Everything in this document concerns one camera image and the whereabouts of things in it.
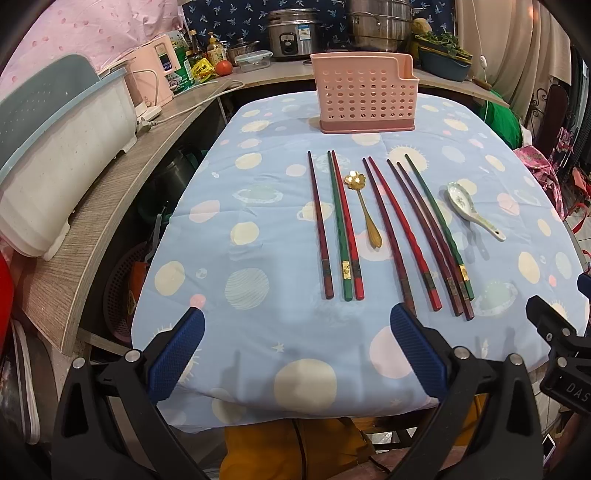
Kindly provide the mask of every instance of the rice cooker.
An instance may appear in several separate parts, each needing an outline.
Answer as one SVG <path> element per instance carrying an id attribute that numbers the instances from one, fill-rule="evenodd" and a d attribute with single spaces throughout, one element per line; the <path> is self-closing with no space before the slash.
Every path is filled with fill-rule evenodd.
<path id="1" fill-rule="evenodd" d="M 269 43 L 275 60 L 298 60 L 322 52 L 321 22 L 315 8 L 284 8 L 268 16 Z"/>

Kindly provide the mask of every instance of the beige curtain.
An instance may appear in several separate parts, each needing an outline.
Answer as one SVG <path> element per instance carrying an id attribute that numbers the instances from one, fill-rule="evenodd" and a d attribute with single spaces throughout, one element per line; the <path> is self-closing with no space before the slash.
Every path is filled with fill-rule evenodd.
<path id="1" fill-rule="evenodd" d="M 570 84 L 569 37 L 537 0 L 456 0 L 456 16 L 460 43 L 474 55 L 471 75 L 484 79 L 483 54 L 488 82 L 522 119 L 538 88 L 555 78 Z"/>

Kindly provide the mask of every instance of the gold flower-shaped spoon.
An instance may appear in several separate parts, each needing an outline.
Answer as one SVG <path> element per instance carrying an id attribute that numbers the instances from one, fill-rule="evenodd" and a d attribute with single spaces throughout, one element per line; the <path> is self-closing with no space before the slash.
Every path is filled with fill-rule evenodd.
<path id="1" fill-rule="evenodd" d="M 361 196 L 361 190 L 365 187 L 365 175 L 357 171 L 350 171 L 349 175 L 345 177 L 345 183 L 351 190 L 356 190 L 361 202 L 361 208 L 363 209 L 363 215 L 365 216 L 365 225 L 368 228 L 369 243 L 374 248 L 380 248 L 382 246 L 382 236 L 379 234 L 374 221 L 369 216 L 368 210 L 365 207 L 365 202 Z"/>

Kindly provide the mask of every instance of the navy blue patterned fabric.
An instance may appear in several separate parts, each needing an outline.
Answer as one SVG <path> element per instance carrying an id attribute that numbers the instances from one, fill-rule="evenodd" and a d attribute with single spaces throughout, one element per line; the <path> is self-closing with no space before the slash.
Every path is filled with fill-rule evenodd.
<path id="1" fill-rule="evenodd" d="M 411 0 L 414 8 L 425 8 L 419 16 L 435 32 L 453 31 L 453 0 Z M 213 30 L 230 45 L 239 37 L 260 40 L 268 45 L 267 15 L 280 8 L 317 8 L 322 22 L 323 45 L 337 47 L 348 43 L 346 8 L 340 0 L 192 0 L 183 5 L 187 23 L 197 30 L 203 44 Z"/>

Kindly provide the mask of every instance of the metal bucket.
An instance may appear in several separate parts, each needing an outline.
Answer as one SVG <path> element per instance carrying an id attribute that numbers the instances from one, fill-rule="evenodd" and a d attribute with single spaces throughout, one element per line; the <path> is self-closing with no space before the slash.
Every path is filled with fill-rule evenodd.
<path id="1" fill-rule="evenodd" d="M 349 34 L 362 50 L 397 51 L 413 23 L 408 0 L 350 0 Z"/>

